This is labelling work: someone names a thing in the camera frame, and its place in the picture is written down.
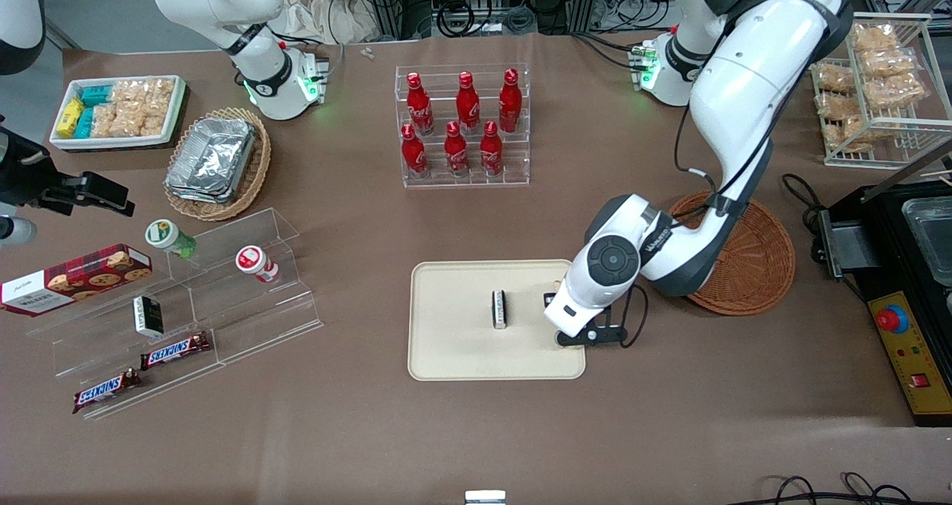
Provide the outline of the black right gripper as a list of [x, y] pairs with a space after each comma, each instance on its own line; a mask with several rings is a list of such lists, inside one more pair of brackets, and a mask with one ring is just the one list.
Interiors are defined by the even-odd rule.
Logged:
[[[84, 172], [65, 179], [74, 196], [45, 193], [62, 185], [62, 176], [50, 153], [41, 145], [7, 129], [1, 131], [1, 202], [3, 205], [30, 205], [71, 216], [75, 207], [95, 207], [132, 217], [136, 204], [128, 200], [129, 190], [98, 173]], [[126, 201], [123, 206], [106, 201]]]

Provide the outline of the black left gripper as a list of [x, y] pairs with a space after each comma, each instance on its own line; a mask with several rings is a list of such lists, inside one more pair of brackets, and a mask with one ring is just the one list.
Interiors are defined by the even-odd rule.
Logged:
[[[558, 292], [543, 294], [543, 307], [547, 309], [555, 302], [560, 302]], [[628, 330], [621, 324], [615, 324], [610, 308], [604, 309], [595, 316], [578, 335], [569, 336], [564, 332], [556, 333], [556, 343], [562, 348], [568, 347], [595, 347], [604, 344], [622, 345], [628, 339]]]

